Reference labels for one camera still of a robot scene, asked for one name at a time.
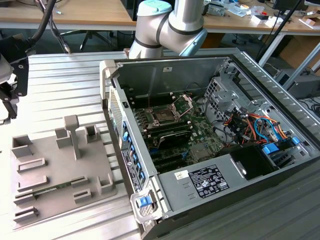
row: desk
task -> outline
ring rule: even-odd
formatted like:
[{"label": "desk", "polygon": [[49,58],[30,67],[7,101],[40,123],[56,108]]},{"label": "desk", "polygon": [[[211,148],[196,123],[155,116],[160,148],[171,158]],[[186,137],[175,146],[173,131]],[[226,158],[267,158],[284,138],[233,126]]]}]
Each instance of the desk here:
[{"label": "desk", "polygon": [[[257,0],[247,5],[264,6],[269,15],[275,12]],[[53,17],[60,30],[134,31],[136,29],[136,22],[131,20],[120,0],[63,0],[56,6],[63,13],[54,14]],[[0,8],[0,29],[36,29],[41,18],[42,13],[36,7],[13,2],[11,7]],[[204,27],[209,33],[269,34],[271,31],[271,28],[264,24],[252,23],[249,16],[239,17],[228,11],[225,17],[205,15]],[[293,16],[292,22],[286,24],[265,53],[259,62],[260,65],[265,64],[285,35],[320,36],[320,30],[312,30],[300,22],[299,17]]]}]

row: chip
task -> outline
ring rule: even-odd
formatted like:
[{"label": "chip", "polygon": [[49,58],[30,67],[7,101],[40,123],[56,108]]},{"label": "chip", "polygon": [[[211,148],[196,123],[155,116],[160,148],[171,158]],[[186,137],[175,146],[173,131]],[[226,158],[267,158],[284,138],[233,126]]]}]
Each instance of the chip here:
[{"label": "chip", "polygon": [[203,143],[197,143],[191,147],[191,151],[197,160],[201,160],[210,156],[209,151]]},{"label": "chip", "polygon": [[154,118],[159,121],[159,123],[175,120],[175,117],[170,109],[155,110],[153,115]]}]

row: warning label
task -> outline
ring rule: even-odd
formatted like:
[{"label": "warning label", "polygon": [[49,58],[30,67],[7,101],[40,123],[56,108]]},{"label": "warning label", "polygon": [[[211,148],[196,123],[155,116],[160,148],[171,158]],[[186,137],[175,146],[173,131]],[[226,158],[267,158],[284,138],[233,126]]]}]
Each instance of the warning label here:
[{"label": "warning label", "polygon": [[189,177],[203,199],[229,188],[216,165],[189,172]]}]

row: barcode sticker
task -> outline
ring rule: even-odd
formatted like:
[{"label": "barcode sticker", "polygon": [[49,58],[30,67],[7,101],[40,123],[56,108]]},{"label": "barcode sticker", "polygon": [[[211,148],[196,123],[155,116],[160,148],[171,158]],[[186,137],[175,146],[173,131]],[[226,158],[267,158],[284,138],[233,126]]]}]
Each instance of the barcode sticker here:
[{"label": "barcode sticker", "polygon": [[184,179],[184,178],[186,178],[186,177],[189,177],[189,175],[188,175],[188,170],[183,170],[183,171],[175,172],[174,175],[175,175],[175,178],[176,178],[177,180],[180,180],[180,179]]}]

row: blue cable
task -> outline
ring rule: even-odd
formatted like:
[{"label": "blue cable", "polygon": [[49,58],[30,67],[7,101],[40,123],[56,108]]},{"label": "blue cable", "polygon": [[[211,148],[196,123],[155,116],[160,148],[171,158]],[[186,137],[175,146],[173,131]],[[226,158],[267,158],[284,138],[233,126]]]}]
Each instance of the blue cable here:
[{"label": "blue cable", "polygon": [[268,122],[268,123],[270,124],[270,126],[271,126],[271,128],[272,128],[272,130],[273,130],[273,132],[274,132],[274,134],[275,134],[275,136],[276,136],[276,138],[277,138],[278,140],[283,140],[283,138],[280,136],[280,134],[277,133],[274,125],[272,124],[272,122],[271,122],[269,119],[266,119],[266,118],[264,118],[264,117],[260,117],[260,118],[258,118],[257,120],[255,120],[255,122],[254,122],[254,130],[255,130],[256,134],[258,134],[260,137],[264,138],[264,139],[266,140],[266,142],[269,143],[269,140],[268,140],[264,135],[260,134],[260,132],[258,131],[257,123],[258,123],[258,120],[259,120],[259,119],[263,119],[263,120],[265,120],[266,122]]}]

